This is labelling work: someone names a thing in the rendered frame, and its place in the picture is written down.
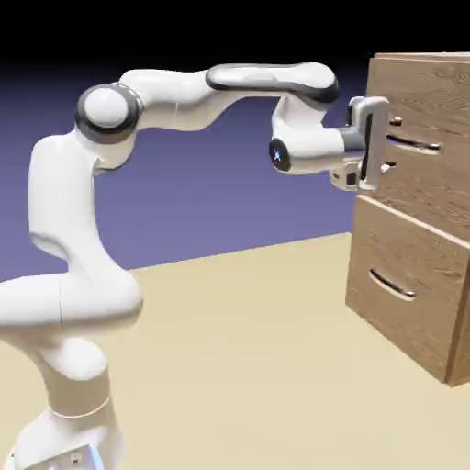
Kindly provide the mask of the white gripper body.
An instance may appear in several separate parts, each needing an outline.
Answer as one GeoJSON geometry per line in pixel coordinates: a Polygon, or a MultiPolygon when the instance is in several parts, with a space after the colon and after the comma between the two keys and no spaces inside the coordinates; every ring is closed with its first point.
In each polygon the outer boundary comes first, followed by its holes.
{"type": "Polygon", "coordinates": [[[389,102],[382,96],[356,96],[348,105],[346,127],[348,189],[375,191],[382,174],[389,102]]]}

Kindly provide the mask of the light wood cabinet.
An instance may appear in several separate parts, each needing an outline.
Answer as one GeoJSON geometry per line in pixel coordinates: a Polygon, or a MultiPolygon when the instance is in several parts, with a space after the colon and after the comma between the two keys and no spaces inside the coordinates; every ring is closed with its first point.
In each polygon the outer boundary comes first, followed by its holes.
{"type": "Polygon", "coordinates": [[[378,53],[385,172],[355,199],[345,301],[448,386],[470,382],[470,52],[378,53]]]}

